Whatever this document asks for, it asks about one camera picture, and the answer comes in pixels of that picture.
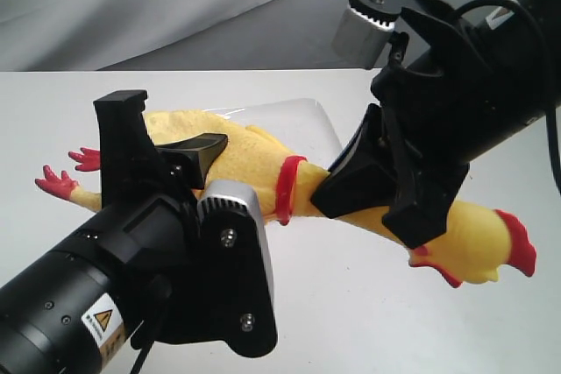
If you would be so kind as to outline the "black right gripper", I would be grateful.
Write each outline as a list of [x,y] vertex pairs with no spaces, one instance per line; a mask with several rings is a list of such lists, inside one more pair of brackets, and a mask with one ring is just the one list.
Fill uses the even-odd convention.
[[429,49],[406,65],[408,34],[394,37],[371,86],[380,106],[368,105],[311,203],[331,219],[387,206],[384,227],[416,248],[445,232],[469,167],[450,146],[453,110],[469,79],[469,41],[450,15],[405,7],[401,19]]

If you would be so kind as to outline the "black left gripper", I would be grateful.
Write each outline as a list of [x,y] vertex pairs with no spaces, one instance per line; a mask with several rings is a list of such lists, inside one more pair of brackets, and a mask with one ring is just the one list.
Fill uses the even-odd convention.
[[199,233],[192,189],[205,187],[209,170],[229,139],[223,133],[156,145],[142,116],[147,93],[118,90],[95,100],[101,151],[102,247],[124,267],[142,325],[131,344],[148,346],[163,329],[174,276],[195,261]]

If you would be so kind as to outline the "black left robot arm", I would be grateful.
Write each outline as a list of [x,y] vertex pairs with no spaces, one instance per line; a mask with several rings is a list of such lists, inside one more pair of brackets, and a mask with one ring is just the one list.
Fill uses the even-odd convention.
[[95,101],[99,146],[72,154],[97,171],[91,193],[45,167],[44,192],[93,211],[1,289],[4,373],[99,373],[125,344],[140,372],[202,262],[197,193],[228,138],[190,130],[159,138],[144,116],[147,93]]

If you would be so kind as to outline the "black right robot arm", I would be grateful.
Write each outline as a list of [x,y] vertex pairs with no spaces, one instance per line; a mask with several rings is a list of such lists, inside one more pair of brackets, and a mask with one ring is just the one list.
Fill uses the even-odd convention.
[[335,52],[379,57],[373,102],[312,194],[329,218],[383,206],[410,249],[447,229],[471,162],[539,118],[560,172],[560,0],[348,0]]

